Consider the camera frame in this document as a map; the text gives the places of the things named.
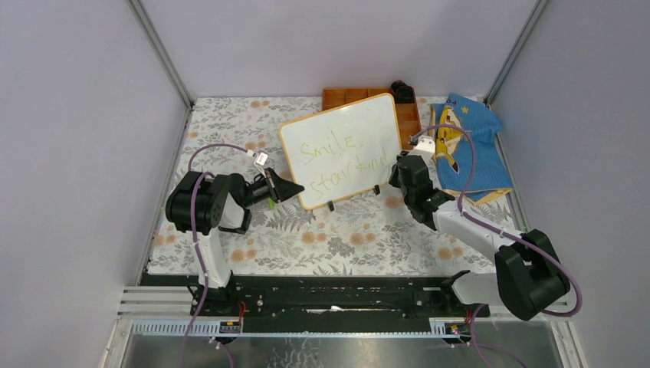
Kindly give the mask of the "yellow framed whiteboard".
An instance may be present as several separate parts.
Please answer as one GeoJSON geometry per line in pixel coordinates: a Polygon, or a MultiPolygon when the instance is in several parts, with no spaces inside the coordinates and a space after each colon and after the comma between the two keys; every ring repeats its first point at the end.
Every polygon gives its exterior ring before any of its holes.
{"type": "Polygon", "coordinates": [[[396,104],[379,94],[286,122],[279,128],[292,178],[304,191],[304,209],[388,182],[401,152],[396,104]]]}

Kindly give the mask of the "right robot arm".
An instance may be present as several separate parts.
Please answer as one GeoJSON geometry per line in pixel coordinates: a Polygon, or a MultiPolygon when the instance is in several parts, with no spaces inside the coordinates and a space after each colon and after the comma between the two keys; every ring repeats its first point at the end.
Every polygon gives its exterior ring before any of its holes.
{"type": "Polygon", "coordinates": [[[493,274],[463,271],[452,278],[439,296],[446,314],[458,316],[470,304],[493,304],[530,320],[570,292],[570,279],[543,232],[522,233],[461,211],[452,195],[433,186],[422,157],[399,155],[389,183],[400,189],[414,220],[458,238],[494,263],[493,274]]]}

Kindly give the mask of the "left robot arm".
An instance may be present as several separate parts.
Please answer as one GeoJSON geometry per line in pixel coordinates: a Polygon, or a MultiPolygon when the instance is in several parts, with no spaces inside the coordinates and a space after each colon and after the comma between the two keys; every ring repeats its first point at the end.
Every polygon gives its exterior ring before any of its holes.
{"type": "Polygon", "coordinates": [[[199,283],[190,289],[197,304],[208,302],[221,315],[235,310],[238,295],[232,290],[233,271],[227,266],[220,234],[244,234],[251,225],[250,207],[267,199],[278,204],[304,190],[273,169],[263,169],[251,182],[240,173],[214,176],[189,171],[182,177],[166,200],[165,217],[177,231],[192,237],[199,283]]]}

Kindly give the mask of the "metal whiteboard stand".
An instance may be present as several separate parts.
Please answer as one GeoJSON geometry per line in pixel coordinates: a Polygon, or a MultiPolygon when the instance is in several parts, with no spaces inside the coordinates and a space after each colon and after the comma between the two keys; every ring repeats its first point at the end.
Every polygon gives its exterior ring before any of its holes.
{"type": "MultiPolygon", "coordinates": [[[[372,187],[372,192],[373,192],[373,194],[374,194],[375,196],[378,196],[378,195],[381,193],[381,190],[380,190],[379,185],[375,185],[374,187],[372,187]]],[[[335,210],[335,207],[334,207],[333,201],[328,201],[328,202],[327,202],[327,208],[328,208],[331,212],[333,212],[333,211],[335,210]]]]}

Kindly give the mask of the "blue yellow cartoon bag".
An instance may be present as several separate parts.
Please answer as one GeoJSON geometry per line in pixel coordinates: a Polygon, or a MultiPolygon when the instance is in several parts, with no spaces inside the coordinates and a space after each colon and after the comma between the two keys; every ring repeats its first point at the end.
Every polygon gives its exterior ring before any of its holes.
{"type": "Polygon", "coordinates": [[[458,195],[474,174],[465,199],[483,205],[514,189],[496,147],[501,130],[497,115],[483,103],[450,94],[430,107],[432,124],[439,125],[430,136],[435,140],[435,167],[442,189],[458,195]]]}

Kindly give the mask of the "orange wooden compartment tray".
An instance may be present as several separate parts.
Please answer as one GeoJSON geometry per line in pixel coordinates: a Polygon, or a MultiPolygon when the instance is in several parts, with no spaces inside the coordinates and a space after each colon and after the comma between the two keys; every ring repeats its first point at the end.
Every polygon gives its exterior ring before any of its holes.
{"type": "MultiPolygon", "coordinates": [[[[330,87],[322,90],[322,110],[331,110],[345,104],[374,97],[380,94],[390,94],[389,87],[330,87]]],[[[414,103],[396,103],[396,116],[402,150],[410,150],[411,136],[417,134],[422,125],[416,98],[414,103]]]]}

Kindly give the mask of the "black object in tray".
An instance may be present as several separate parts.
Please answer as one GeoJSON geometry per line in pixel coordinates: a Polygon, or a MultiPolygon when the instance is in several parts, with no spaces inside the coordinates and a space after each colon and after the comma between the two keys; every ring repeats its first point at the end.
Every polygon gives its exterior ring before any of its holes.
{"type": "Polygon", "coordinates": [[[413,104],[415,102],[415,92],[413,87],[409,86],[402,80],[397,80],[391,83],[390,89],[397,104],[413,104]]]}

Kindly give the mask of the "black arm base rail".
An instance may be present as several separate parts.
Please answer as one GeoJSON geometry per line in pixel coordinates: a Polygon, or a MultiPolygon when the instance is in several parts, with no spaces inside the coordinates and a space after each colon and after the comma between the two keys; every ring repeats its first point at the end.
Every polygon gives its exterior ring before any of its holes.
{"type": "Polygon", "coordinates": [[[202,296],[196,276],[145,275],[144,287],[179,287],[200,317],[226,317],[245,333],[420,333],[432,317],[467,322],[453,277],[244,276],[202,296]]]}

